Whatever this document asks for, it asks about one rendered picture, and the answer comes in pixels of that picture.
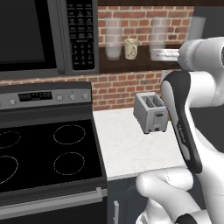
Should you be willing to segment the dark grey base cabinet door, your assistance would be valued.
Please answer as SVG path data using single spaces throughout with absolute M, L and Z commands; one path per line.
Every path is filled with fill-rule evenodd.
M 119 203 L 119 223 L 136 224 L 144 211 L 147 199 L 136 188 L 136 177 L 110 180 L 108 182 L 108 224 L 114 224 L 114 201 Z

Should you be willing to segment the clear drinking glass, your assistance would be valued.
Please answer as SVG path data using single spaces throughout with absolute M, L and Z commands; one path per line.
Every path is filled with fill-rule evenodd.
M 105 53 L 108 60 L 119 60 L 122 54 L 122 20 L 106 19 Z
M 164 17 L 154 17 L 151 21 L 150 49 L 164 49 L 169 20 Z

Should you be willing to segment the white wall socket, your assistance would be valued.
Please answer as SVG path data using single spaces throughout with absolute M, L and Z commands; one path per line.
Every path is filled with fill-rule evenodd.
M 163 79 L 164 79 L 170 72 L 172 72 L 172 70 L 162 70 L 162 72 L 161 72 L 161 82 L 163 81 Z

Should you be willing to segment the black microwave door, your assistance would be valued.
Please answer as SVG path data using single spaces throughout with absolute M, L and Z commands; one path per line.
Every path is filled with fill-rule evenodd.
M 0 0 L 0 80 L 63 75 L 58 0 Z

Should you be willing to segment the silver toaster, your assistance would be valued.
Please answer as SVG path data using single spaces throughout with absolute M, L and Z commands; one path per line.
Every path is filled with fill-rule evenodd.
M 155 92 L 136 94 L 133 115 L 139 122 L 144 134 L 157 131 L 166 132 L 168 111 Z

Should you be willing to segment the black and grey stove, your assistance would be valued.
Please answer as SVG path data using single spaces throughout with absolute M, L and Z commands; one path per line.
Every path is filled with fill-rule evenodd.
M 97 187 L 107 189 L 107 176 L 90 83 L 0 87 L 0 207 Z M 0 220 L 0 224 L 107 224 L 107 197 L 102 202 Z

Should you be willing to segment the dark grey tall cabinet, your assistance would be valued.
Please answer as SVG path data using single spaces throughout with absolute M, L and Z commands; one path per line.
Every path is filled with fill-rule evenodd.
M 224 6 L 196 6 L 193 15 L 206 19 L 202 38 L 224 37 Z M 224 152 L 224 105 L 192 108 L 196 128 L 218 151 Z

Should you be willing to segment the black microwave oven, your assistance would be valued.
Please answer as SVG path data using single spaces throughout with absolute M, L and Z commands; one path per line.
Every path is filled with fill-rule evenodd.
M 99 72 L 97 0 L 58 0 L 66 73 Z

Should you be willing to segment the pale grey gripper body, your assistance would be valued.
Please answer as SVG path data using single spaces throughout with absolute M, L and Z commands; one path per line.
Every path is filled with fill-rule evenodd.
M 152 49 L 150 57 L 153 61 L 177 61 L 179 57 L 178 49 Z

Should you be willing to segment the cream patterned mug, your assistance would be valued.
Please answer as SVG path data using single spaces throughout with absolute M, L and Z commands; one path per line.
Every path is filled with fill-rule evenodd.
M 134 38 L 126 38 L 124 40 L 124 51 L 126 60 L 134 60 L 137 56 L 137 48 L 139 41 Z

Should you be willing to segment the dark wooden shelf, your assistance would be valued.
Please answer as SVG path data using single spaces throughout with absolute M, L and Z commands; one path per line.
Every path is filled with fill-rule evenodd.
M 150 56 L 150 47 L 148 45 L 140 45 L 138 47 L 137 56 L 133 60 L 125 59 L 124 47 L 122 47 L 122 55 L 119 60 L 109 60 L 106 56 L 106 48 L 99 48 L 99 73 L 127 73 L 127 72 L 143 72 L 143 71 L 159 71 L 180 69 L 177 62 L 169 61 L 152 61 Z

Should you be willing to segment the dark wooden upper board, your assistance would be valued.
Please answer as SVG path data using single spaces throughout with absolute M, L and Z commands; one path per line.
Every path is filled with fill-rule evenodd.
M 224 0 L 97 0 L 98 6 L 224 6 Z

